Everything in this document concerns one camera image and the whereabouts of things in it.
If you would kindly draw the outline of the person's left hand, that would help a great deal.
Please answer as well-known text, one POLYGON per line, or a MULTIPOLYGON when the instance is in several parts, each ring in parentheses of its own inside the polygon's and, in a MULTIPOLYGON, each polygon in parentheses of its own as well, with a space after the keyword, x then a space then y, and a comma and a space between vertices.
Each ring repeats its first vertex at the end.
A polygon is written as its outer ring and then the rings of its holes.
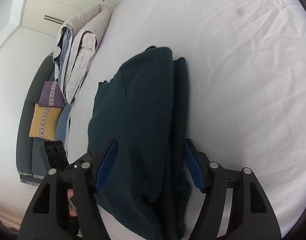
POLYGON ((76 211, 76 208, 75 208, 75 206, 72 202, 73 196, 74 196, 73 189, 68 189, 67 190, 68 208, 69 208, 69 215, 72 218, 77 217, 77 211, 76 211))

